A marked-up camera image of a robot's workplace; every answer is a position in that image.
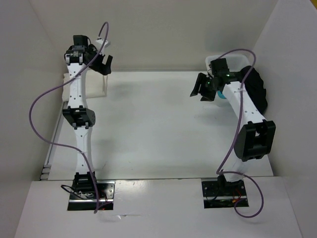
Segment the white t shirt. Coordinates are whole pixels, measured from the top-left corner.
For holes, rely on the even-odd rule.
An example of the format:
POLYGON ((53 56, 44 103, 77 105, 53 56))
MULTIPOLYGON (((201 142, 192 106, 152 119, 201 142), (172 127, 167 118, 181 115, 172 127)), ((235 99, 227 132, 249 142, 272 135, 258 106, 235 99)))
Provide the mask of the white t shirt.
MULTIPOLYGON (((64 74, 64 83, 70 80, 69 73, 64 74)), ((106 97, 108 75, 104 76, 93 70, 86 73, 86 98, 106 97)), ((70 96, 70 84, 63 87, 62 101, 68 102, 70 96)))

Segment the black t shirt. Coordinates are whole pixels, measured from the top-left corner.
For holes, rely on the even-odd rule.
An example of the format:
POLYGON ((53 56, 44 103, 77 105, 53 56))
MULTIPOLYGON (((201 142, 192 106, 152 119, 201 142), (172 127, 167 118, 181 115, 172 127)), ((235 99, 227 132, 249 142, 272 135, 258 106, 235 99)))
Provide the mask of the black t shirt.
POLYGON ((244 82, 244 88, 247 90, 247 93, 256 106, 257 110, 261 114, 264 114, 268 107, 266 100, 266 89, 264 88, 264 81, 254 68, 248 74, 244 82))

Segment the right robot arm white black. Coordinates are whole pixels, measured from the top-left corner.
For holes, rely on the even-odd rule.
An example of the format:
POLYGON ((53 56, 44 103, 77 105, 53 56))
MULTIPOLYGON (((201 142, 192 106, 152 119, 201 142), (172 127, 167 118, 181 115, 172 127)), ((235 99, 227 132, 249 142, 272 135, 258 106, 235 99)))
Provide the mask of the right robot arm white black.
POLYGON ((251 161, 271 152, 276 125, 264 117, 267 109, 266 89, 260 74, 245 65, 243 55, 206 58, 207 73, 199 73, 191 96, 201 101, 224 97, 238 118, 238 125, 229 153, 236 159, 231 168, 221 162, 217 169, 219 193, 228 195, 247 172, 251 161))

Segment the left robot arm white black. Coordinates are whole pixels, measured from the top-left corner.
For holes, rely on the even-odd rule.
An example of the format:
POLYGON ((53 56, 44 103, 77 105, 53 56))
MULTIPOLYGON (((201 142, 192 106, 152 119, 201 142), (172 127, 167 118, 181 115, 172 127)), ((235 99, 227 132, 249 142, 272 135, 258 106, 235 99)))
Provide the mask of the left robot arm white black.
POLYGON ((62 114, 74 130, 76 138, 77 164, 72 190, 82 199, 97 199, 95 170, 92 165, 91 136, 96 123, 96 114, 88 108, 86 100, 86 75, 89 69, 106 76, 111 73, 113 57, 105 57, 107 39, 98 38, 95 44, 89 43, 84 35, 75 35, 73 45, 66 51, 64 58, 69 73, 69 99, 62 114))

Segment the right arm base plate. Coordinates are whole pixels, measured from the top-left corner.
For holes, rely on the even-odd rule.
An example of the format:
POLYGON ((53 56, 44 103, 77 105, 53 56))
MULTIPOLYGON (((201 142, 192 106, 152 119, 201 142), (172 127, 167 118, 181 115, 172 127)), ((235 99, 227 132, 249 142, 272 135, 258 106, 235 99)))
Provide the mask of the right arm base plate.
POLYGON ((233 208, 248 207, 246 189, 242 180, 234 182, 232 186, 220 188, 219 182, 212 180, 202 180, 202 193, 204 208, 233 208))

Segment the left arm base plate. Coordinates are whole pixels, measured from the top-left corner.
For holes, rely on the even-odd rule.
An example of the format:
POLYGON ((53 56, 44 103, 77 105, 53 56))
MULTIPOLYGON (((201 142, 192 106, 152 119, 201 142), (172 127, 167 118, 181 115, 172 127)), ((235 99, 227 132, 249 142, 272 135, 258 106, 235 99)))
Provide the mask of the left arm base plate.
POLYGON ((97 183, 99 204, 93 186, 79 188, 75 185, 62 185, 69 193, 68 211, 100 211, 113 210, 115 181, 100 181, 97 183))

